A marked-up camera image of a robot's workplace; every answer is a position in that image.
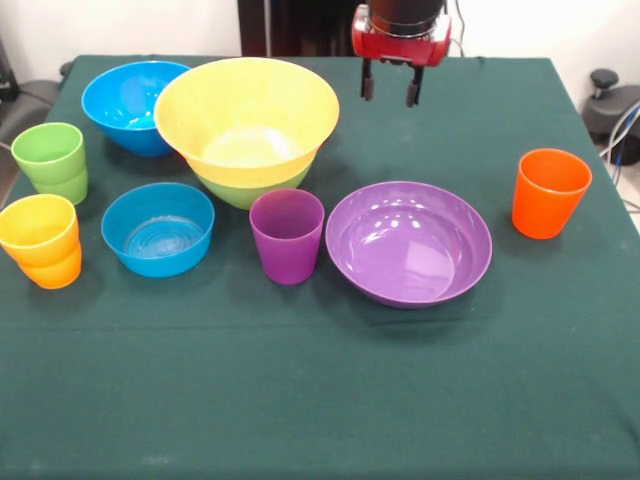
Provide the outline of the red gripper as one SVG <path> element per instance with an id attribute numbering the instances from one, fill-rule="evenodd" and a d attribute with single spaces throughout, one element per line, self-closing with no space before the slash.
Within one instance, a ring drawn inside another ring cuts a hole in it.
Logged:
<path id="1" fill-rule="evenodd" d="M 352 21 L 352 44 L 357 56 L 363 57 L 360 96 L 370 101 L 374 95 L 372 61 L 393 61 L 412 66 L 406 106 L 419 104 L 425 67 L 441 63 L 451 40 L 451 17 L 440 13 L 434 26 L 424 35 L 414 37 L 393 36 L 374 27 L 368 7 L 357 7 Z"/>

